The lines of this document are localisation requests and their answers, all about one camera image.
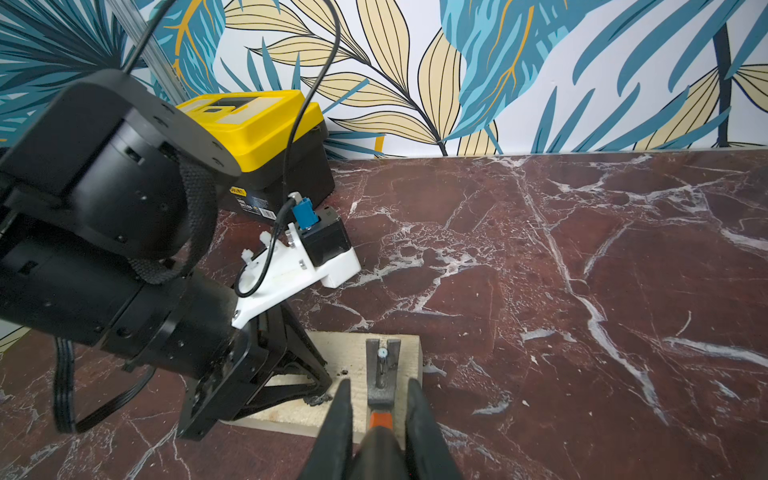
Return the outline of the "orange black claw hammer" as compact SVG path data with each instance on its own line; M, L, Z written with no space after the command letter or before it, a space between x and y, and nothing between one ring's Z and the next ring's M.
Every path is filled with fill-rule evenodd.
M376 352L389 350L385 387L375 386ZM351 479L409 479L407 465L395 435L395 403L401 341L366 341L367 431L353 459Z

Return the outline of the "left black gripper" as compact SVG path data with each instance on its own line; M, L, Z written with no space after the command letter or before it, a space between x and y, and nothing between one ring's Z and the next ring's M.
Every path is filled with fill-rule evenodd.
M315 400L332 385L326 361L294 312L281 302L238 330L187 394L177 437L201 440L233 421L293 400Z

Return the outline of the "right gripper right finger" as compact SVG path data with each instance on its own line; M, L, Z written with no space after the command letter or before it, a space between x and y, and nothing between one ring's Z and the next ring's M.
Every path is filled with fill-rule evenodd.
M463 476L415 378L408 381L405 460L411 479L449 480Z

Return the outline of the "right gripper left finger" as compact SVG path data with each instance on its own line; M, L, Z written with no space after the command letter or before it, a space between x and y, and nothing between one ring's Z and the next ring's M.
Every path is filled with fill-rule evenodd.
M299 480L348 479L353 452L351 382L340 382Z

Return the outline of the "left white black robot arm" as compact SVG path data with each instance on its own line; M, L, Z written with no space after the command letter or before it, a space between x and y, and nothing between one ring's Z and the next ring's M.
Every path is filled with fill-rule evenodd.
M232 155L128 73L71 83L1 157L1 317L52 336L56 429L86 432L136 383L78 418L76 345L190 379L177 434L322 396L324 360L285 303L235 327L235 291L197 270Z

